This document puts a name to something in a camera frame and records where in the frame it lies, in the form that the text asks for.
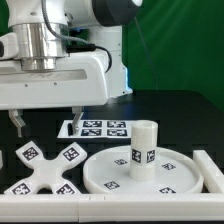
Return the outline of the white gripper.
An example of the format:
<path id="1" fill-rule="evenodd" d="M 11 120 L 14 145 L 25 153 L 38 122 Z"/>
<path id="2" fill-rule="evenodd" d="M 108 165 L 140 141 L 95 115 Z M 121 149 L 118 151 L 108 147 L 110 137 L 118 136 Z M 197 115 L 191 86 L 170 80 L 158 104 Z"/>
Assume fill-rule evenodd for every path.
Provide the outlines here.
<path id="1" fill-rule="evenodd" d="M 0 37 L 0 110 L 9 110 L 19 137 L 23 136 L 25 122 L 23 111 L 17 109 L 73 107 L 74 118 L 68 124 L 68 135 L 72 136 L 79 131 L 82 106 L 108 101 L 106 52 L 73 53 L 57 59 L 55 70 L 38 72 L 23 71 L 21 61 L 16 59 L 18 53 L 15 33 Z"/>

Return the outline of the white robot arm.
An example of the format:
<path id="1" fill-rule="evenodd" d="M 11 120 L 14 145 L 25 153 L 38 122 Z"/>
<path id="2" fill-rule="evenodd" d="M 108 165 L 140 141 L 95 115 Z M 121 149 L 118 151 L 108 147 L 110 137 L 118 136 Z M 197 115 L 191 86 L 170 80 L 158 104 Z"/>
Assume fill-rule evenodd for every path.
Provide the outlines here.
<path id="1" fill-rule="evenodd" d="M 19 132 L 25 109 L 71 108 L 73 133 L 86 106 L 130 94 L 123 27 L 143 0 L 5 0 L 0 110 Z"/>

